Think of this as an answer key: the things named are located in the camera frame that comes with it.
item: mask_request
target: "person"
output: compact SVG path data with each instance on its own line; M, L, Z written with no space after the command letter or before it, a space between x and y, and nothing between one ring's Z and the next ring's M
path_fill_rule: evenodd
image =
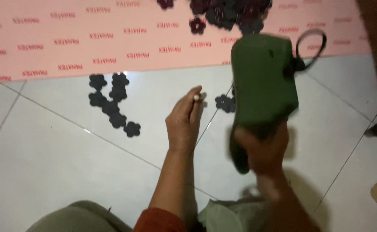
M193 98L200 91L201 86L192 88L166 118L169 150L151 202L138 219L134 232L187 230L184 223L184 194L200 127L202 102L193 101ZM249 167L256 174L258 190L268 204L264 230L320 231L293 193L282 170L289 142L287 122L283 122L275 135L265 141L258 140L243 128L235 128L235 139L247 151Z
M184 222L187 180L202 113L202 101L193 99L200 94L201 89L201 86L192 88L175 104L166 118L169 149L151 202L141 213L134 232L188 231ZM320 231L294 195L282 170L283 156L289 141L287 122L278 127L273 137L264 141L258 140L243 128L235 128L235 138L246 149L249 167L256 174L258 189L268 204L268 217L262 229L269 232ZM219 219L220 214L215 214L216 222L227 223L224 218ZM51 231L124 232L131 231L131 228L97 203L79 201L46 215L27 230ZM200 227L198 231L217 230Z

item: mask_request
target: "black flower-shaped cutout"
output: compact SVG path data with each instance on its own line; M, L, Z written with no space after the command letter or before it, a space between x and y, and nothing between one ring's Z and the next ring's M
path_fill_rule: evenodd
M218 28L231 30L236 21L237 14L234 10L219 5L216 8L207 10L206 18L210 24L216 25Z
M113 86L109 96L115 101L120 102L123 99L127 98L127 92L125 91L124 87L115 87Z
M157 3L162 9L167 9L174 6L174 0L157 0Z
M114 128L120 128L122 126L125 126L127 117L125 115L122 115L120 113L115 113L110 116L110 123L113 125Z
M130 83L127 79L127 76L124 73L114 73L113 74L113 81L111 82L115 87L125 87Z
M243 35L258 34L263 29L264 25L260 18L255 19L252 24L242 23L239 29Z
M115 113L119 113L119 108L117 105L117 102L112 101L112 102L105 102L103 104L103 113L107 114L108 116L112 116Z
M125 133L127 133L127 137L139 136L140 129L140 124L136 124L134 122L128 122L127 126L124 127L124 131Z
M220 108L224 110L226 113L231 112L231 104L231 99L227 97L225 94L222 94L220 97L216 97L216 108Z
M195 18L190 21L191 33L193 34L203 34L206 24L201 21L200 18Z
M89 104L93 107L102 107L105 102L107 102L107 98L103 96L100 91L95 93L90 93L88 95Z
M89 86L93 87L95 90L100 91L103 86L107 84L102 74L92 74L89 76Z
M211 0L191 0L190 8L193 14L204 14L210 7Z

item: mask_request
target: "red sleeve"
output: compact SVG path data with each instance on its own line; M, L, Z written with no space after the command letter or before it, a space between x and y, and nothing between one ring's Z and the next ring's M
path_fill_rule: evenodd
M183 220L174 214L159 208L149 208L144 210L134 232L186 232L186 225Z

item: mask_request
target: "pink paper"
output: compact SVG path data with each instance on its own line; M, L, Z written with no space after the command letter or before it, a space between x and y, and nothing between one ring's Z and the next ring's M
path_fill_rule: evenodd
M237 25L193 35L193 18L188 0L0 0L0 81L229 64ZM370 53L355 0L274 0L262 33L295 44L311 28L327 34L323 56ZM310 36L299 52L320 44Z

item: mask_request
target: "black cable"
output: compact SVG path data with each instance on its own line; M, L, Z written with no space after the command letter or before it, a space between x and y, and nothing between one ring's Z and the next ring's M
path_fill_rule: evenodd
M321 35L322 36L322 45L320 47L320 50L317 52L317 54L312 58L312 60L308 63L305 64L303 59L299 55L299 45L300 42L303 41L304 38L306 38L309 35ZM295 71L304 71L308 69L310 66L312 66L315 61L319 58L320 54L323 52L323 50L326 47L327 43L327 37L326 33L320 29L311 29L307 30L303 33L303 35L300 36L299 40L297 41L296 44L296 66L295 66Z

